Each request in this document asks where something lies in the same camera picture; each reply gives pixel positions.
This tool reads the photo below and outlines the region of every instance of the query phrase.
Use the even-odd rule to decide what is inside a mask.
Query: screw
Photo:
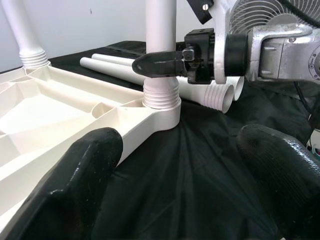
[[[202,5],[202,10],[203,11],[208,11],[208,9],[209,9],[209,5],[208,4],[203,4]]]

